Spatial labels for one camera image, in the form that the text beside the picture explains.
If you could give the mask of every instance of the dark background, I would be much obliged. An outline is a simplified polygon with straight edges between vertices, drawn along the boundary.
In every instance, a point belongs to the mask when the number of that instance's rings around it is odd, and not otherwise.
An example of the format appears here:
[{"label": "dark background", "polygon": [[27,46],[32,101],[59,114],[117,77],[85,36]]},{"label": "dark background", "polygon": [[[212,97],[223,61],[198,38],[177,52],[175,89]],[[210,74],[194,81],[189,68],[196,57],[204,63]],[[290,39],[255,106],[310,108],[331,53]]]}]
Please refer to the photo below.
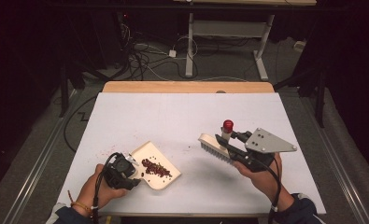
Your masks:
[{"label": "dark background", "polygon": [[[369,162],[369,1],[352,3],[354,7],[347,13],[325,13],[317,23],[314,16],[278,15],[270,39],[290,36],[308,40],[293,75],[312,66],[326,72],[337,110]],[[318,1],[320,6],[347,4]],[[70,65],[73,60],[92,69],[122,60],[117,53],[121,46],[112,19],[115,16],[83,11],[67,16],[36,0],[0,3],[0,180],[58,89],[62,63],[68,63],[67,74],[73,85],[80,87],[80,70]],[[128,16],[131,29],[155,38],[176,40],[188,27],[185,14],[141,12]],[[317,74],[294,84],[314,88],[318,83],[314,77]]]}]

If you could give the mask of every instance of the brush bristles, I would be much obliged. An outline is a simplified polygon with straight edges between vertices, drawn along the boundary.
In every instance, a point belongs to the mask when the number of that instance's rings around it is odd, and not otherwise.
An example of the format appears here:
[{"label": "brush bristles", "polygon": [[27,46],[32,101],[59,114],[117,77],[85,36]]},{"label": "brush bristles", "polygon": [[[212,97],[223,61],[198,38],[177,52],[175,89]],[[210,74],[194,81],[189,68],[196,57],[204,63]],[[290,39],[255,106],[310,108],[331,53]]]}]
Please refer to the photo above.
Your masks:
[{"label": "brush bristles", "polygon": [[201,142],[201,147],[210,154],[230,164],[233,162],[230,159],[227,148],[220,146],[216,138],[202,133],[198,140]]}]

